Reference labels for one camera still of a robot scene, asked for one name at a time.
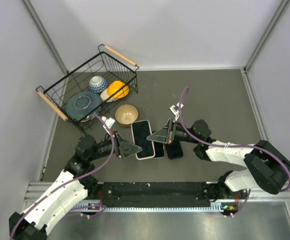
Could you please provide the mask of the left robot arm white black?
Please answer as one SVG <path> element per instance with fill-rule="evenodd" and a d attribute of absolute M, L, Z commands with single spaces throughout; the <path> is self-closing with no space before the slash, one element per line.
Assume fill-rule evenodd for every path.
<path fill-rule="evenodd" d="M 52 185 L 22 213 L 9 218 L 10 239 L 45 240 L 57 223 L 85 198 L 98 192 L 98 181 L 92 176 L 100 170 L 94 160 L 112 156 L 125 158 L 142 151 L 140 146 L 123 139 L 118 132 L 107 134 L 108 139 L 96 142 L 86 134 L 80 137 L 75 153 Z"/>

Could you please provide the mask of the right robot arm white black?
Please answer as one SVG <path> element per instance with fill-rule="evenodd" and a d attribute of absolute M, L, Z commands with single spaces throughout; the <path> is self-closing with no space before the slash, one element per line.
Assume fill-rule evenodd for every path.
<path fill-rule="evenodd" d="M 261 188 L 276 195 L 290 179 L 290 161 L 270 142 L 256 144 L 224 143 L 211 138 L 211 130 L 204 120 L 197 120 L 190 128 L 169 119 L 160 130 L 147 137 L 149 141 L 171 145 L 174 142 L 196 144 L 195 155 L 205 161 L 224 162 L 244 167 L 228 171 L 219 179 L 218 192 L 229 198 L 237 191 Z"/>

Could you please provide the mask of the beige brown bowl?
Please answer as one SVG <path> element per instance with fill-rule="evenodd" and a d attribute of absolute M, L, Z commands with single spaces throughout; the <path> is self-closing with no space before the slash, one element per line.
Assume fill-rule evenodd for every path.
<path fill-rule="evenodd" d="M 138 117 L 139 111 L 132 104 L 123 104 L 115 111 L 116 122 L 125 127 L 129 127 Z"/>

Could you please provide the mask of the pink plate under teal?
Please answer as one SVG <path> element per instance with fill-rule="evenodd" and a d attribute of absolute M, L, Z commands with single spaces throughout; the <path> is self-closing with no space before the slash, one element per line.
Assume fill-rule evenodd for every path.
<path fill-rule="evenodd" d="M 85 122 L 91 121 L 98 114 L 99 114 L 98 112 L 92 112 L 91 114 L 87 115 L 85 118 L 81 119 L 80 122 L 85 123 Z"/>

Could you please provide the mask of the white bowl in basket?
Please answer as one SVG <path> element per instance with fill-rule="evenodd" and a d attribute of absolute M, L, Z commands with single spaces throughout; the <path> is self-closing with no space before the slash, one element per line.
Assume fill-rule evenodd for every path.
<path fill-rule="evenodd" d="M 100 97 L 101 97 L 102 101 L 106 102 L 106 103 L 112 103 L 112 102 L 115 102 L 115 101 L 119 100 L 118 98 L 110 97 L 110 95 L 108 94 L 108 89 L 105 89 L 100 94 Z"/>

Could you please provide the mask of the teal blue plate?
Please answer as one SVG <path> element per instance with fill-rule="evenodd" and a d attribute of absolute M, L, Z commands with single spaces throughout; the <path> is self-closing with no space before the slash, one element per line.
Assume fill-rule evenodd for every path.
<path fill-rule="evenodd" d="M 92 112 L 98 113 L 101 104 L 102 99 L 97 93 L 82 91 L 68 100 L 65 111 L 72 119 L 81 120 Z"/>

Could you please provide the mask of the yellow bowl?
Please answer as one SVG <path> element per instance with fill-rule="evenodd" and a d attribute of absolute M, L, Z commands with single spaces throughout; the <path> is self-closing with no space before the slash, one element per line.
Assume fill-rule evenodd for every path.
<path fill-rule="evenodd" d="M 116 80 L 108 86 L 107 93 L 114 99 L 121 99 L 129 94 L 129 86 L 120 80 Z"/>

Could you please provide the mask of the blue white patterned bowl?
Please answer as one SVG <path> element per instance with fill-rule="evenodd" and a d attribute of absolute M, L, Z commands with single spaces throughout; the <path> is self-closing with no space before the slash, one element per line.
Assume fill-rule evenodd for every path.
<path fill-rule="evenodd" d="M 95 93 L 102 93 L 108 87 L 106 79 L 102 76 L 94 76 L 89 80 L 89 90 Z"/>

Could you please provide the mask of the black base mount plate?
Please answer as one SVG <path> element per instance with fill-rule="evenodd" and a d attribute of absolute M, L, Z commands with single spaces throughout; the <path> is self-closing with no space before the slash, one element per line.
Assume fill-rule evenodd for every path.
<path fill-rule="evenodd" d="M 104 182 L 90 196 L 110 208 L 209 207 L 218 199 L 205 182 Z"/>

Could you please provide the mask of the aluminium rail with comb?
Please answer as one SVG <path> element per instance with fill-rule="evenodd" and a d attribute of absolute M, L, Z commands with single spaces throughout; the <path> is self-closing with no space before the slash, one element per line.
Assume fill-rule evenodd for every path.
<path fill-rule="evenodd" d="M 215 192 L 217 184 L 214 182 L 206 182 L 208 185 L 214 185 Z M 203 212 L 203 213 L 234 213 L 243 206 L 244 201 L 249 203 L 290 203 L 290 189 L 277 195 L 271 195 L 261 189 L 253 189 L 251 191 L 242 190 L 234 193 L 227 198 L 217 196 L 218 199 L 210 202 L 210 206 L 206 207 L 167 207 L 167 208 L 141 208 L 141 207 L 107 207 L 101 202 L 97 196 L 93 198 L 88 196 L 80 201 L 73 208 L 73 212 L 96 213 L 105 210 L 109 213 L 184 213 L 184 212 Z"/>

